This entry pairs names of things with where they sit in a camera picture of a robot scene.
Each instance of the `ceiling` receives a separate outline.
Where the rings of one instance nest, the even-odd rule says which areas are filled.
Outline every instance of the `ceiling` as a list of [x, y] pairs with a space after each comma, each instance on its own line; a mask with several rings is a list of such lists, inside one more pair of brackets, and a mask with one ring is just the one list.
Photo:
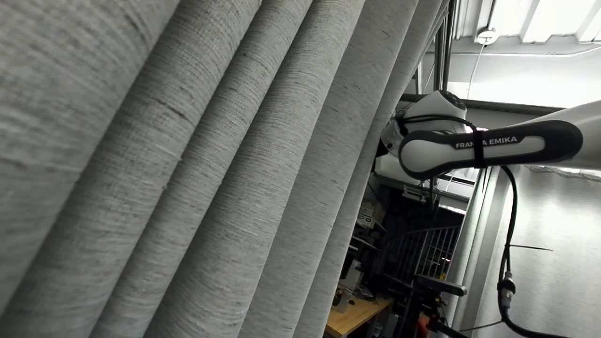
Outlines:
[[458, 0], [456, 13], [454, 40], [473, 38], [486, 25], [521, 43], [555, 36], [572, 36], [574, 43], [601, 40], [601, 0]]

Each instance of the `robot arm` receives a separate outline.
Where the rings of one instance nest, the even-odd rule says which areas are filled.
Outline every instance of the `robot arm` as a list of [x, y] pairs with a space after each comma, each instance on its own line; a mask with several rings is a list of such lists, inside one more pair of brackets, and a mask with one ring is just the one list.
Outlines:
[[555, 164], [601, 169], [601, 102], [565, 109], [499, 130], [465, 132], [465, 109], [444, 92], [435, 92], [399, 117], [405, 135], [397, 148], [403, 171], [418, 180], [458, 167], [508, 164]]

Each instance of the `gray curtain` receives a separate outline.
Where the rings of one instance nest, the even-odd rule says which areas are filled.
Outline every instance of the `gray curtain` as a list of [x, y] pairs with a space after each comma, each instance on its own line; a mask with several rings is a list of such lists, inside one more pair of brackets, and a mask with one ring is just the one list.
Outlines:
[[[566, 173], [548, 167], [514, 167], [518, 218], [510, 265], [516, 295], [510, 317], [531, 331], [561, 336], [596, 336], [601, 272], [601, 175]], [[510, 192], [499, 175], [488, 205], [469, 293], [459, 301], [452, 325], [476, 327], [499, 319], [495, 304], [497, 265], [504, 240]], [[504, 325], [474, 331], [471, 336], [518, 336]]]
[[442, 0], [0, 4], [0, 336], [320, 336]]

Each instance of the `wooden surface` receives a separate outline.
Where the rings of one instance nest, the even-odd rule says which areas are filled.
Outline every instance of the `wooden surface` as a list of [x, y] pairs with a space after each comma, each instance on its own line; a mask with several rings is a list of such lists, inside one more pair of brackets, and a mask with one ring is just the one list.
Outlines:
[[382, 312], [388, 304], [392, 304], [392, 299], [382, 297], [377, 297], [375, 302], [364, 299], [352, 301], [354, 304], [347, 304], [343, 312], [330, 310], [330, 316], [326, 317], [328, 336], [345, 338], [360, 325], [375, 317], [379, 312]]

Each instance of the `machine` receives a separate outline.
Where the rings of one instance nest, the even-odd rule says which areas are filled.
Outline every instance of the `machine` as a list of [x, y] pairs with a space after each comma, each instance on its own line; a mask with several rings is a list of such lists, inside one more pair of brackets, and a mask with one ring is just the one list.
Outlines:
[[553, 164], [557, 167], [601, 167], [598, 103], [580, 105], [499, 130], [482, 130], [465, 120], [465, 105], [448, 92], [433, 92], [394, 117], [397, 160], [418, 180], [435, 179], [450, 169], [501, 165], [512, 184], [510, 224], [497, 278], [501, 321], [521, 336], [555, 338], [510, 321], [516, 293], [510, 272], [510, 237], [516, 218], [516, 182], [506, 165]]

